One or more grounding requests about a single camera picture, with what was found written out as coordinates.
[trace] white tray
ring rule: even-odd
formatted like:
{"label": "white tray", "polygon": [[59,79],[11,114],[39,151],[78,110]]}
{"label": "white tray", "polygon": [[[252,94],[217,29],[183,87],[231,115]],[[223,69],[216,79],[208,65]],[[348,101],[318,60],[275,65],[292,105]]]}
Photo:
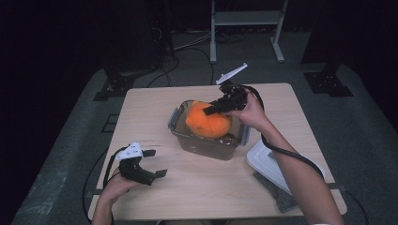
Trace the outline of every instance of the white tray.
{"label": "white tray", "polygon": [[[260,139],[257,144],[248,152],[246,159],[249,165],[251,165],[255,170],[265,176],[269,181],[274,183],[276,186],[286,191],[288,194],[292,195],[289,187],[284,181],[281,169],[278,166],[275,158],[272,157],[272,151],[265,147],[262,140]],[[325,171],[322,167],[314,162],[314,164],[322,172],[324,178],[326,179]]]}

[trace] white shelf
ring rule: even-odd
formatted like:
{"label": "white shelf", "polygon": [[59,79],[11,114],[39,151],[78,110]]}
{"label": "white shelf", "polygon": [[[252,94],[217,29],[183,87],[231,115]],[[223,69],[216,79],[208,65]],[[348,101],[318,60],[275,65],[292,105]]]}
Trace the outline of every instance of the white shelf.
{"label": "white shelf", "polygon": [[281,10],[267,11],[216,11],[215,0],[211,1],[211,37],[210,37],[210,62],[217,62],[216,26],[221,25],[269,25],[276,24],[275,35],[270,38],[272,48],[279,63],[284,62],[284,57],[279,47],[279,36],[282,31],[284,13],[288,0],[283,0]]}

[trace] white bracket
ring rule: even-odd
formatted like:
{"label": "white bracket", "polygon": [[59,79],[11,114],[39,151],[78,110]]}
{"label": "white bracket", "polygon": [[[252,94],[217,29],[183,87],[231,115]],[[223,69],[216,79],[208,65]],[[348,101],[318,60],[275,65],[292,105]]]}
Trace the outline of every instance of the white bracket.
{"label": "white bracket", "polygon": [[125,150],[119,152],[116,155],[116,159],[122,160],[126,158],[137,158],[142,156],[143,156],[143,150],[141,150],[140,144],[138,142],[133,142]]}
{"label": "white bracket", "polygon": [[239,73],[242,69],[246,68],[248,65],[247,64],[243,64],[242,67],[239,67],[237,69],[232,70],[231,72],[227,73],[227,74],[222,74],[222,77],[216,81],[216,84],[219,85],[220,83],[225,82],[226,80],[232,78],[233,76],[235,76],[237,73]]}

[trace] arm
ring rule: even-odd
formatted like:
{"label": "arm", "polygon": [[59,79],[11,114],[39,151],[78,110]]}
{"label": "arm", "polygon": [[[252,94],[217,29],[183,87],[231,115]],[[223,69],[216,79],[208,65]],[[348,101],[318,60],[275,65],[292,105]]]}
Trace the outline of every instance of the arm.
{"label": "arm", "polygon": [[138,185],[139,183],[122,177],[118,169],[116,169],[99,196],[91,224],[110,225],[112,223],[112,206],[114,203],[121,195]]}
{"label": "arm", "polygon": [[[255,96],[248,92],[248,104],[242,111],[227,114],[257,129],[268,143],[279,148],[297,151],[283,137],[264,114]],[[309,165],[286,155],[273,152],[295,200],[309,224],[344,224],[336,202],[323,178]]]}

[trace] dark background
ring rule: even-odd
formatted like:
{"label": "dark background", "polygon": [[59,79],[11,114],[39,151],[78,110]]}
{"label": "dark background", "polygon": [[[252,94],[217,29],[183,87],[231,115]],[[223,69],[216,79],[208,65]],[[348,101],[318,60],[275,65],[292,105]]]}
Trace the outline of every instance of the dark background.
{"label": "dark background", "polygon": [[[150,26],[163,29],[166,25],[163,2],[130,2],[138,5],[124,0],[112,4],[105,0],[0,0],[1,193],[6,197],[2,224],[13,219],[79,95],[102,68],[101,59],[112,57],[116,65],[132,68],[159,63],[162,46],[151,45]],[[228,6],[235,10],[277,8],[280,2],[231,1],[229,5],[229,1],[218,1],[218,8]],[[170,11],[173,30],[210,26],[210,1],[170,0]],[[290,32],[313,28],[302,63],[337,57],[360,75],[395,128],[396,11],[397,3],[388,0],[322,4],[290,0],[283,24],[283,30]],[[143,20],[143,25],[129,27],[134,20]]]}

